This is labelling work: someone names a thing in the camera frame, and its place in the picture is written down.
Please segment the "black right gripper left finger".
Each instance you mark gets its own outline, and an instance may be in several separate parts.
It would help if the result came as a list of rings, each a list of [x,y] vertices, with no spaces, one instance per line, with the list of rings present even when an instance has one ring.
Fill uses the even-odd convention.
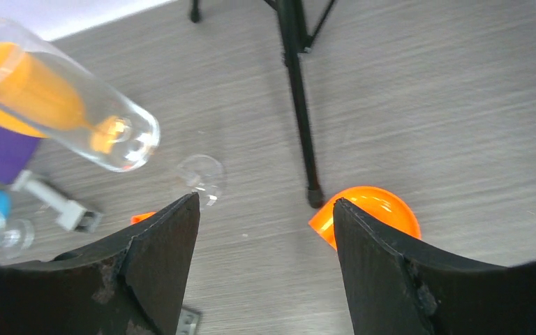
[[[0,334],[174,334],[199,222],[190,193],[53,260],[0,265]]]

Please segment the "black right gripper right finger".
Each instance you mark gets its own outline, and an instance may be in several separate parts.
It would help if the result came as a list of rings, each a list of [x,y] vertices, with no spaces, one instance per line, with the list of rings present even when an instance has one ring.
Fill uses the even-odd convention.
[[[536,261],[465,258],[343,198],[333,214],[355,334],[536,334]]]

